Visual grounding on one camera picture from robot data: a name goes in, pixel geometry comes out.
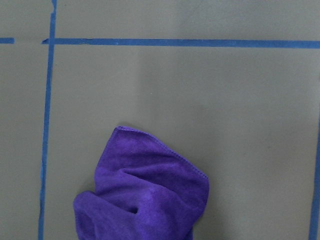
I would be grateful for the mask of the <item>purple microfiber cloth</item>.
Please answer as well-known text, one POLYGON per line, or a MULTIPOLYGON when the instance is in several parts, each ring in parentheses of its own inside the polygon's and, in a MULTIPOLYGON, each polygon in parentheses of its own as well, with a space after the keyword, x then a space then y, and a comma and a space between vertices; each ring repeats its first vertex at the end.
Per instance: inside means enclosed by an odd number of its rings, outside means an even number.
POLYGON ((114 129, 94 184, 73 201, 80 240, 191 240, 210 189, 187 159, 128 126, 114 129))

